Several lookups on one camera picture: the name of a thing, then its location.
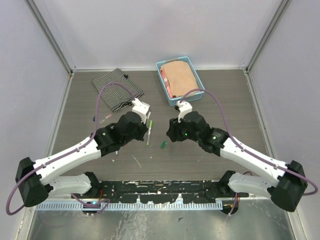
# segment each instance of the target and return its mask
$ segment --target pen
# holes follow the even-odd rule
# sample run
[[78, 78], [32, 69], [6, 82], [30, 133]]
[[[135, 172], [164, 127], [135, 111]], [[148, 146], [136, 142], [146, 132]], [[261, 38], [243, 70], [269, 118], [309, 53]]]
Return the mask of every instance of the pen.
[[148, 138], [147, 138], [147, 141], [146, 141], [147, 145], [149, 145], [149, 142], [150, 142], [151, 127], [152, 127], [152, 120], [150, 120], [150, 124], [149, 124]]

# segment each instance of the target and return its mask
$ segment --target plastic basket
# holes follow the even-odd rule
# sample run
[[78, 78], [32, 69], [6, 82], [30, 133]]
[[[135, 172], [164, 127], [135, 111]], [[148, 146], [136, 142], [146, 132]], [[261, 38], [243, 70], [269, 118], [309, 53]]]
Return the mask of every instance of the plastic basket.
[[[197, 83], [198, 86], [199, 86], [199, 89], [205, 89], [205, 87], [204, 87], [204, 85], [202, 84], [202, 82], [201, 82], [201, 80], [200, 80], [200, 78], [199, 78], [199, 76], [198, 76], [198, 74], [197, 74], [194, 66], [192, 65], [189, 57], [187, 57], [187, 56], [181, 56], [181, 57], [174, 58], [174, 59], [170, 59], [170, 60], [159, 61], [159, 62], [156, 63], [156, 70], [157, 70], [157, 72], [158, 72], [158, 76], [159, 76], [159, 79], [160, 79], [162, 88], [163, 88], [163, 90], [164, 90], [166, 99], [168, 100], [168, 103], [169, 103], [170, 106], [175, 106], [175, 105], [177, 105], [177, 102], [180, 101], [180, 100], [182, 99], [182, 97], [181, 97], [181, 96], [179, 96], [179, 97], [174, 97], [174, 98], [170, 98], [170, 97], [169, 97], [169, 94], [168, 94], [167, 89], [166, 89], [166, 86], [165, 86], [165, 82], [164, 82], [164, 80], [163, 80], [163, 78], [162, 78], [162, 76], [161, 76], [161, 73], [160, 73], [160, 68], [161, 68], [161, 66], [162, 66], [163, 64], [167, 64], [167, 63], [170, 63], [170, 62], [173, 62], [173, 61], [184, 61], [184, 62], [188, 63], [189, 66], [190, 66], [190, 68], [191, 68], [191, 70], [192, 70], [192, 73], [193, 73], [193, 75], [194, 75], [194, 77], [195, 77], [195, 79], [196, 79], [196, 83]], [[202, 98], [202, 96], [203, 96], [204, 94], [205, 94], [204, 91], [199, 91], [199, 92], [196, 92], [196, 93], [194, 93], [194, 94], [186, 97], [185, 100], [186, 100], [187, 102], [199, 100], [199, 99]]]

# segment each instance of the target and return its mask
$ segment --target striped cloth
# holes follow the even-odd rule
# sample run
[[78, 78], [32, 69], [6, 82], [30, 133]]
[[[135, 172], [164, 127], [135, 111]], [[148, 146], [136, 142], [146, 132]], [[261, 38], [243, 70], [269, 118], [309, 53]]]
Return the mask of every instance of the striped cloth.
[[[128, 75], [119, 68], [107, 75], [92, 80], [92, 83], [98, 92], [100, 92], [104, 85], [108, 83], [119, 83], [127, 87], [135, 98], [139, 98], [144, 94], [137, 85], [128, 79]], [[123, 109], [127, 105], [131, 105], [131, 101], [133, 100], [127, 90], [119, 85], [111, 85], [107, 87], [104, 89], [101, 97], [114, 113], [119, 109]]]

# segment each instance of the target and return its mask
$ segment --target gray table surface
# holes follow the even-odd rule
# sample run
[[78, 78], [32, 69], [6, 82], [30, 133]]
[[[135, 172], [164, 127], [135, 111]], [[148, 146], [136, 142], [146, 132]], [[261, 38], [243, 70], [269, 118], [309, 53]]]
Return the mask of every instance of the gray table surface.
[[[178, 113], [170, 107], [156, 71], [129, 71], [129, 79], [135, 82], [145, 94], [141, 101], [151, 105], [150, 145], [146, 141], [132, 141], [119, 150], [118, 156], [111, 153], [86, 162], [64, 175], [79, 175], [94, 172], [102, 180], [204, 180], [219, 179], [226, 170], [245, 172], [241, 165], [204, 152], [195, 142], [170, 142], [166, 136], [169, 119]], [[68, 99], [56, 137], [53, 153], [62, 151], [89, 136], [95, 123], [95, 106], [98, 92], [92, 80], [106, 72], [76, 72], [72, 80]], [[199, 77], [207, 90], [212, 91], [220, 100], [230, 129], [234, 136], [246, 145], [266, 153], [262, 133], [258, 124], [253, 102], [242, 70], [201, 70]], [[205, 94], [201, 100], [193, 101], [193, 109], [204, 116], [212, 127], [225, 129], [221, 113], [214, 100]], [[99, 127], [116, 123], [121, 115], [131, 107], [112, 113], [101, 101], [99, 122], [112, 114]]]

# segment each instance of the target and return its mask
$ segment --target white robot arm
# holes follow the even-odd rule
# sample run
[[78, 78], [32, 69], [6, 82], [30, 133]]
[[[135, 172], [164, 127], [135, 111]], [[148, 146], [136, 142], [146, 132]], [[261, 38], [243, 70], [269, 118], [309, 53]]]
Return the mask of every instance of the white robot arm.
[[[176, 110], [179, 111], [178, 118], [170, 120], [169, 130], [166, 133], [172, 142], [193, 140], [204, 151], [232, 160], [259, 175], [249, 176], [227, 171], [220, 180], [222, 191], [231, 190], [235, 193], [263, 196], [270, 198], [277, 206], [286, 211], [293, 212], [296, 209], [308, 184], [278, 167], [305, 176], [301, 164], [296, 161], [288, 164], [271, 158], [246, 146], [235, 137], [232, 139], [226, 131], [210, 127], [203, 116], [197, 111], [192, 111], [192, 106], [188, 102], [178, 102]], [[277, 167], [273, 167], [255, 156]]]
[[[52, 156], [31, 161], [29, 157], [20, 161], [15, 181], [19, 182], [27, 173], [37, 170], [19, 186], [19, 191], [26, 207], [33, 207], [49, 196], [64, 194], [87, 194], [95, 196], [99, 190], [99, 181], [92, 172], [79, 176], [60, 176], [63, 173], [91, 160], [99, 159], [109, 153], [118, 151], [132, 140], [143, 141], [148, 131], [147, 118], [150, 106], [137, 98], [132, 101], [132, 111], [122, 115], [117, 123], [99, 128], [92, 141], [85, 147], [91, 136], [78, 144]], [[61, 157], [71, 151], [73, 153], [62, 159], [46, 164], [52, 159]]]

